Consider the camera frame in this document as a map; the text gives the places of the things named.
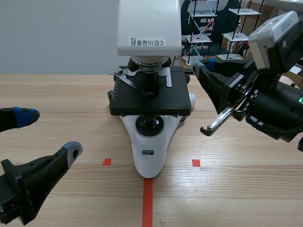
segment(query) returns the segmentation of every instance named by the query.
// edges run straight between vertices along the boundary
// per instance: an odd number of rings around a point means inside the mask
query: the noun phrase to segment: white shelf
[[[188,12],[192,17],[216,17],[211,11],[196,11],[195,15],[193,11]]]
[[[239,57],[237,54],[230,53],[227,58],[227,54],[217,55],[219,59],[222,60],[243,60],[243,58]]]
[[[232,39],[233,32],[225,33],[223,35],[232,42],[248,41],[248,37],[243,33],[235,33],[233,39]]]
[[[237,14],[239,16],[245,16],[245,15],[258,15],[260,14],[257,11],[254,11],[252,9],[228,9],[230,12],[233,12],[234,14]]]
[[[191,63],[192,63],[194,60],[202,60],[202,57],[201,57],[201,56],[198,56],[198,55],[196,55],[196,56],[190,56],[190,58],[189,58],[189,56],[182,56],[182,58],[184,59],[185,64],[186,64],[187,66],[190,66]]]
[[[190,44],[199,44],[199,43],[211,43],[212,41],[206,35],[193,35],[192,41],[190,41],[191,35],[186,35],[186,39]]]

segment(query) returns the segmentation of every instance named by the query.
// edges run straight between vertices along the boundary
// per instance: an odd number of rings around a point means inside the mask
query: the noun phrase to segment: black cable
[[[246,122],[250,125],[252,125],[257,130],[266,133],[271,134],[275,136],[286,136],[286,135],[296,135],[298,133],[303,132],[303,125],[300,125],[298,127],[292,128],[292,129],[280,129],[277,127],[274,127],[270,124],[259,124],[260,121],[253,121],[250,117],[246,118]]]

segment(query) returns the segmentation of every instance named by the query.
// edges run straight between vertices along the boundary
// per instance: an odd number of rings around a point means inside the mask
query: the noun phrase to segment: microscope base
[[[195,107],[196,97],[189,94],[192,108]],[[169,142],[180,124],[180,117],[161,116],[164,120],[163,131],[153,137],[141,135],[135,126],[139,116],[121,117],[132,141],[134,164],[138,173],[144,178],[157,176],[165,163]]]

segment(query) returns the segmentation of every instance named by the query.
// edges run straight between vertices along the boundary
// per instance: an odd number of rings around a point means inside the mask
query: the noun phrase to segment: microscope stage
[[[111,115],[190,115],[191,102],[183,72],[171,72],[172,87],[166,87],[166,78],[158,76],[159,96],[151,99],[143,96],[143,72],[127,78],[138,88],[117,79],[110,98]]]

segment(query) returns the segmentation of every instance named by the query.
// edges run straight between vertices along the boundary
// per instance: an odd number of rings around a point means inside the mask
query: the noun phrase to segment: white wall
[[[0,73],[102,74],[116,54],[118,0],[0,0]]]

